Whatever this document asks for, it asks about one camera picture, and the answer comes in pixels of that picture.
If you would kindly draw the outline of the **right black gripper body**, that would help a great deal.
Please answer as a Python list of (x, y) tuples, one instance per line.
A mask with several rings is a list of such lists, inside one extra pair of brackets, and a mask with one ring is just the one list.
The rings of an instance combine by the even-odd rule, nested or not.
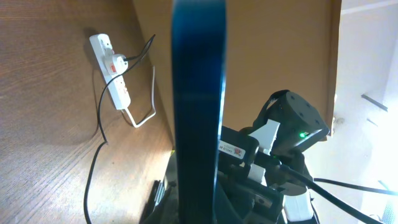
[(307, 192), (273, 170), (278, 160), (259, 152), (259, 141), (222, 127), (219, 143), (216, 217), (219, 223), (290, 222), (283, 212), (285, 196)]

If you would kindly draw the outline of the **blue screen Galaxy smartphone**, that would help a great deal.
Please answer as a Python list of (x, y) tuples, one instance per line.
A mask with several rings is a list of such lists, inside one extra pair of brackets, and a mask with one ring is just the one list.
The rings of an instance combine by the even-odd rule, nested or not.
[(174, 1), (172, 83), (180, 223), (213, 223), (225, 88), (225, 1)]

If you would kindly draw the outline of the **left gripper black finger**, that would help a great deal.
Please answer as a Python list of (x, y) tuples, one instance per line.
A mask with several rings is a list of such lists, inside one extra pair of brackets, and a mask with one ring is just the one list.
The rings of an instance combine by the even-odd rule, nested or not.
[(165, 210), (165, 204), (174, 188), (174, 182), (165, 186), (165, 182), (156, 180), (152, 186), (149, 199), (144, 207), (140, 224), (159, 224)]

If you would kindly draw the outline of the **white power strip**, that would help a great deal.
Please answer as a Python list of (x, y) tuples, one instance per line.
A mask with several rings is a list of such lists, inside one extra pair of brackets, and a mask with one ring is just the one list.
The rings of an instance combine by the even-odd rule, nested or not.
[(126, 109), (131, 99), (122, 76), (114, 77), (124, 73), (128, 68), (128, 62), (123, 54), (114, 53), (113, 46), (107, 34), (96, 34), (90, 37), (90, 43), (95, 53), (101, 73), (103, 74), (108, 90), (117, 110)]

